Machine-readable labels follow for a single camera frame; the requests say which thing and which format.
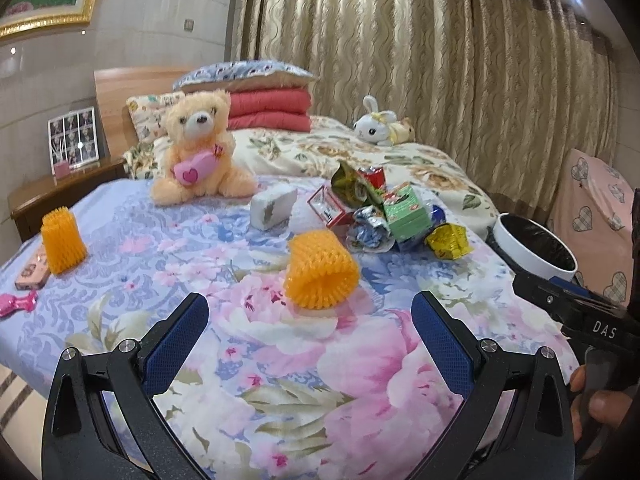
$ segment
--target metal bolt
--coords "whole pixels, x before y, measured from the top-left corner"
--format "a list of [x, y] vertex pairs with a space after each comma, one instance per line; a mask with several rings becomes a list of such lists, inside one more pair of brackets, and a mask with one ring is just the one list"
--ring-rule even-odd
[[480, 342], [480, 348], [485, 352], [495, 352], [498, 349], [498, 343], [493, 339], [482, 339]]
[[125, 339], [118, 345], [118, 350], [123, 353], [131, 352], [136, 347], [135, 339]]
[[62, 352], [62, 358], [65, 361], [69, 361], [69, 360], [73, 359], [74, 357], [76, 357], [76, 349], [75, 348], [66, 348]]
[[540, 349], [540, 353], [542, 354], [542, 357], [545, 357], [547, 359], [553, 359], [554, 357], [556, 357], [556, 353], [548, 346], [543, 346]]

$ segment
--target floral quilt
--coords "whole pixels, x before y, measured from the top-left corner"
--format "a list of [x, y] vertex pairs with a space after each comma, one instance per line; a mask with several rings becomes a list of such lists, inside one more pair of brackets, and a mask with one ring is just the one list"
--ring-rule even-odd
[[[323, 182], [287, 180], [302, 194]], [[511, 271], [472, 232], [474, 250], [457, 261], [427, 249], [355, 254], [357, 290], [336, 308], [311, 311], [284, 295], [286, 224], [253, 229], [248, 203], [238, 200], [156, 208], [149, 186], [111, 182], [74, 207], [90, 256], [52, 276], [34, 312], [0, 321], [0, 361], [46, 396], [66, 346], [110, 351], [142, 337], [188, 292], [203, 294], [209, 325], [154, 401], [212, 478], [405, 478], [461, 402], [412, 325], [421, 290], [477, 337], [510, 351], [551, 346], [566, 379], [577, 366], [556, 323], [514, 296]], [[39, 244], [34, 238], [4, 266], [0, 293], [15, 294], [12, 280]], [[498, 415], [505, 412], [503, 404]], [[115, 406], [113, 417], [130, 446]], [[497, 417], [488, 438], [499, 425]]]
[[[355, 168], [384, 166], [388, 183], [396, 186], [411, 182], [432, 190], [464, 225], [486, 238], [495, 223], [497, 209], [449, 155], [413, 142], [375, 146], [357, 139], [351, 129], [335, 119], [324, 116], [311, 119], [309, 134], [268, 128], [234, 131], [236, 164], [258, 175], [323, 178], [335, 173], [341, 159]], [[161, 174], [158, 157], [158, 149], [149, 145], [129, 150], [126, 158], [130, 177], [154, 178]]]

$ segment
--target teddy bear's leg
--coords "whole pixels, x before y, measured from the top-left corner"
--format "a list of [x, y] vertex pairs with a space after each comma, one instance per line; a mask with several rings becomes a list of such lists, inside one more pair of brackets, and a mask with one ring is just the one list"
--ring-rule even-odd
[[258, 183], [251, 173], [232, 166], [220, 181], [218, 193], [229, 198], [241, 198], [254, 195], [257, 189]]
[[193, 193], [173, 178], [158, 178], [151, 186], [151, 200], [167, 206], [187, 202]]

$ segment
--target plush rabbit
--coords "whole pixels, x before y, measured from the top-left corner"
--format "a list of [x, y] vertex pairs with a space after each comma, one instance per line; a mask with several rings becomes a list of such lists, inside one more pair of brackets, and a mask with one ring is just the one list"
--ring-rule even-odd
[[408, 120], [398, 122], [398, 116], [391, 110], [378, 111], [376, 98], [367, 95], [362, 100], [364, 107], [369, 111], [367, 115], [359, 118], [353, 125], [356, 135], [371, 144], [378, 146], [393, 146], [408, 140], [414, 140], [415, 133]]

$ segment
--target wooden bedside table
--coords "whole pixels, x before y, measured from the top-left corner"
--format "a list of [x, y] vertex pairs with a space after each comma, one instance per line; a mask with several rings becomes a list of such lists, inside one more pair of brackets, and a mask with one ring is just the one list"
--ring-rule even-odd
[[11, 218], [23, 242], [40, 232], [42, 217], [62, 206], [71, 207], [105, 182], [126, 178], [123, 158], [107, 157], [56, 180], [53, 175], [25, 184], [9, 195]]

